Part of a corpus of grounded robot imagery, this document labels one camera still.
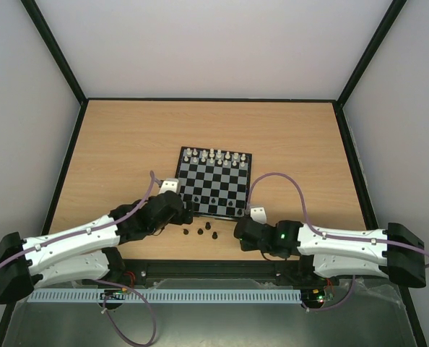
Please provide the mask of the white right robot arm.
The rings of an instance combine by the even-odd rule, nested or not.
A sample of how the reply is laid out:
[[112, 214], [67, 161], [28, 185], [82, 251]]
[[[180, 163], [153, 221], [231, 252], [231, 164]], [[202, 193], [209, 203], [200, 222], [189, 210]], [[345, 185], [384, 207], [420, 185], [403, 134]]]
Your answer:
[[284, 260], [311, 257], [298, 266], [306, 283], [320, 277], [365, 275], [409, 288], [426, 286], [425, 245], [399, 223], [369, 231], [322, 228], [293, 220], [271, 226], [264, 209], [258, 207], [238, 220], [233, 235], [244, 252], [259, 251]]

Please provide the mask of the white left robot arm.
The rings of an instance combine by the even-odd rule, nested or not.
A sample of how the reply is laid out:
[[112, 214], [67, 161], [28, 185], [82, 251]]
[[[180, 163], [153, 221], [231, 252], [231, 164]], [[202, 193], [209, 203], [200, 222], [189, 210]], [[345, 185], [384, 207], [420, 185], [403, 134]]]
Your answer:
[[167, 179], [157, 195], [146, 193], [131, 204], [82, 226], [45, 236], [0, 241], [0, 304], [11, 304], [35, 289], [75, 280], [118, 280], [124, 264], [117, 247], [141, 241], [168, 224], [190, 224], [194, 204], [183, 201], [177, 179]]

